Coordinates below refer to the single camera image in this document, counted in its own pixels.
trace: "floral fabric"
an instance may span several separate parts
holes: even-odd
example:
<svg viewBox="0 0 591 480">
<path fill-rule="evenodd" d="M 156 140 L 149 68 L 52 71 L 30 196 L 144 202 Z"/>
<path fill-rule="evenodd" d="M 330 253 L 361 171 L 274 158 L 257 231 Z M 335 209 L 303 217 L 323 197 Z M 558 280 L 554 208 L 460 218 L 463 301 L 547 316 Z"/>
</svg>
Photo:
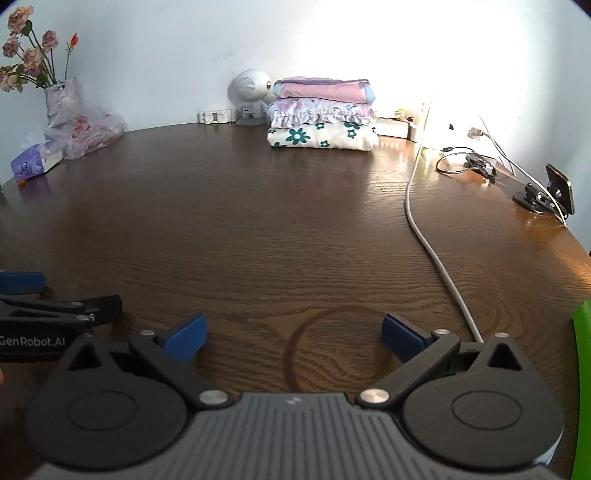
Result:
<svg viewBox="0 0 591 480">
<path fill-rule="evenodd" d="M 376 116 L 365 103 L 346 103 L 320 98 L 280 98 L 267 107 L 272 127 L 293 128 L 304 124 L 352 122 L 373 124 Z"/>
<path fill-rule="evenodd" d="M 294 128 L 273 128 L 267 131 L 269 145 L 274 148 L 348 148 L 371 150 L 379 141 L 373 125 L 351 122 L 300 125 Z"/>
</svg>

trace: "vase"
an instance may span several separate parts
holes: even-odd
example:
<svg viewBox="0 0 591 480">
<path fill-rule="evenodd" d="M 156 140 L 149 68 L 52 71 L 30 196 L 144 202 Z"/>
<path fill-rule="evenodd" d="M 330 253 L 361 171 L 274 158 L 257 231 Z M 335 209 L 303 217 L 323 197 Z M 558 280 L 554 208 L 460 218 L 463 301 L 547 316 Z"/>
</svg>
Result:
<svg viewBox="0 0 591 480">
<path fill-rule="evenodd" d="M 49 126 L 53 123 L 60 108 L 66 103 L 80 103 L 76 79 L 66 80 L 65 82 L 51 85 L 45 89 L 45 104 L 47 106 L 47 120 Z"/>
</svg>

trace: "folded cloth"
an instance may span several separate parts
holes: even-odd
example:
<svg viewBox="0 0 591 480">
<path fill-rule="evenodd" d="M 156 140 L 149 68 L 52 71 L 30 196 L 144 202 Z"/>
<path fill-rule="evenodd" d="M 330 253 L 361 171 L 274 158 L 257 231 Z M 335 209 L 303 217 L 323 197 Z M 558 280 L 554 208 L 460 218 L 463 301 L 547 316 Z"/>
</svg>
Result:
<svg viewBox="0 0 591 480">
<path fill-rule="evenodd" d="M 350 122 L 369 125 L 376 121 L 367 103 L 345 103 L 322 98 L 278 98 L 267 107 L 272 127 L 289 128 L 304 124 Z"/>
<path fill-rule="evenodd" d="M 323 78 L 293 77 L 277 80 L 273 93 L 279 98 L 314 97 L 337 102 L 372 104 L 375 95 L 369 81 L 335 80 Z"/>
<path fill-rule="evenodd" d="M 372 125 L 350 122 L 318 123 L 295 128 L 273 128 L 267 132 L 272 147 L 350 148 L 371 150 L 379 139 Z"/>
</svg>

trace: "white fabric with green flowers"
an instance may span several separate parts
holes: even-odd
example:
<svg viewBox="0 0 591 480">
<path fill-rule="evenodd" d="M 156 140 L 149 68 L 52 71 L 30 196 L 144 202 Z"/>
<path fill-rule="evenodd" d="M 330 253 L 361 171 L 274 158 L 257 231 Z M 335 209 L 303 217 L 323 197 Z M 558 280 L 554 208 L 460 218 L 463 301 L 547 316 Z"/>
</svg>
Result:
<svg viewBox="0 0 591 480">
<path fill-rule="evenodd" d="M 270 128 L 267 140 L 272 147 L 350 148 L 371 150 L 378 143 L 372 125 L 350 122 L 304 124 L 294 128 Z"/>
</svg>

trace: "artificial flower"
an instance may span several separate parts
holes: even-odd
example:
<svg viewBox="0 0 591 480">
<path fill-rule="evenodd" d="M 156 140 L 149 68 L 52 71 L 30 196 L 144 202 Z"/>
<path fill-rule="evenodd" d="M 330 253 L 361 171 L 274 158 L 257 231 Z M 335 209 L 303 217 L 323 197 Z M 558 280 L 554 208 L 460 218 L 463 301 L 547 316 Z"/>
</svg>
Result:
<svg viewBox="0 0 591 480">
<path fill-rule="evenodd" d="M 27 20 L 29 20 L 29 15 L 32 14 L 33 7 L 31 5 L 28 5 L 27 7 L 18 7 L 8 16 L 8 29 L 14 33 L 22 32 Z"/>
<path fill-rule="evenodd" d="M 43 69 L 43 52 L 39 47 L 28 48 L 22 54 L 22 62 L 25 64 L 23 73 L 36 77 Z"/>
<path fill-rule="evenodd" d="M 21 43 L 18 41 L 17 36 L 10 35 L 6 43 L 2 46 L 2 53 L 4 53 L 5 57 L 11 59 L 18 53 L 18 47 L 20 46 Z"/>
<path fill-rule="evenodd" d="M 70 43 L 68 43 L 67 45 L 68 45 L 68 48 L 70 49 L 70 51 L 74 50 L 74 47 L 76 45 L 78 45 L 78 34 L 77 33 L 74 33 L 72 35 L 72 39 L 70 40 Z"/>
<path fill-rule="evenodd" d="M 0 89 L 10 92 L 18 86 L 18 76 L 13 72 L 0 71 Z"/>
<path fill-rule="evenodd" d="M 41 39 L 43 51 L 49 53 L 51 50 L 55 50 L 58 45 L 56 33 L 53 30 L 47 30 Z"/>
</svg>

